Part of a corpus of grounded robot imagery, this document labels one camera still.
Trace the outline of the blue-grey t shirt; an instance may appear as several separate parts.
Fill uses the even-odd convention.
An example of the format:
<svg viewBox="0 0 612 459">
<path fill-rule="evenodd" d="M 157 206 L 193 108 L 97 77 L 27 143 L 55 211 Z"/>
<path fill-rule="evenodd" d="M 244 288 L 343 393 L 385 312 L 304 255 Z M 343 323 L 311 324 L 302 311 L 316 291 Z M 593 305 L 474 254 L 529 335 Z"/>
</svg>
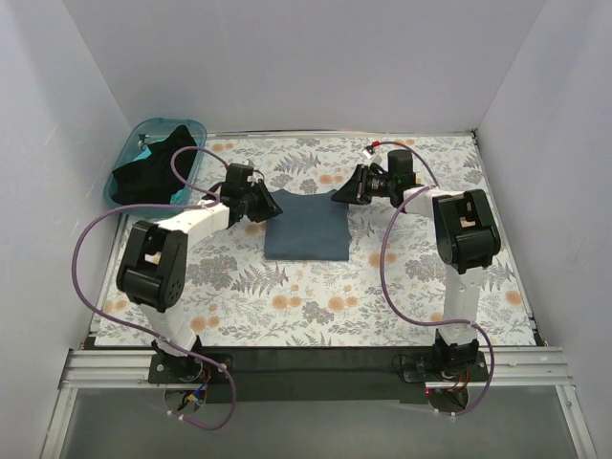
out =
<svg viewBox="0 0 612 459">
<path fill-rule="evenodd" d="M 334 202 L 332 195 L 274 192 L 282 213 L 266 222 L 264 256 L 274 261 L 347 261 L 348 206 Z"/>
</svg>

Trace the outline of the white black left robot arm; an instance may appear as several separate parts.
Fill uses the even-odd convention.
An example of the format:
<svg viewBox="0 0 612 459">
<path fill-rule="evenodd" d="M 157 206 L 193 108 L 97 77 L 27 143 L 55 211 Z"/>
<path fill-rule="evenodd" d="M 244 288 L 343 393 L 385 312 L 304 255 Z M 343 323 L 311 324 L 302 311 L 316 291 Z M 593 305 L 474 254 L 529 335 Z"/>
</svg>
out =
<svg viewBox="0 0 612 459">
<path fill-rule="evenodd" d="M 185 383 L 196 381 L 204 369 L 202 357 L 191 351 L 197 337 L 179 306 L 189 250 L 243 218 L 261 223 L 282 213 L 250 165 L 230 164 L 219 191 L 219 203 L 201 201 L 197 209 L 158 223 L 134 224 L 117 276 L 118 289 L 139 307 L 157 334 L 156 353 Z"/>
</svg>

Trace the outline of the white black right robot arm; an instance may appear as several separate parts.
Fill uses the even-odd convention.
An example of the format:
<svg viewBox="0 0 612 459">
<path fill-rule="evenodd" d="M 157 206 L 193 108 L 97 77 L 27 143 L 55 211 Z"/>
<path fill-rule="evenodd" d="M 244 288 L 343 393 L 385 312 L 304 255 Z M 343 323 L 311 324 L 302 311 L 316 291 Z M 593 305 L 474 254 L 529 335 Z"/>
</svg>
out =
<svg viewBox="0 0 612 459">
<path fill-rule="evenodd" d="M 439 187 L 431 167 L 415 150 L 400 142 L 387 153 L 387 167 L 375 160 L 372 142 L 364 148 L 367 164 L 358 164 L 348 181 L 332 195 L 337 203 L 366 206 L 373 198 L 386 198 L 395 212 L 381 245 L 379 274 L 383 297 L 402 320 L 433 328 L 435 339 L 427 368 L 444 380 L 454 380 L 476 364 L 478 336 L 486 333 L 477 324 L 480 285 L 487 268 L 501 250 L 501 236 L 482 189 L 445 191 Z M 443 318 L 439 321 L 412 319 L 397 308 L 385 280 L 386 245 L 402 213 L 432 220 L 436 248 L 446 265 Z"/>
</svg>

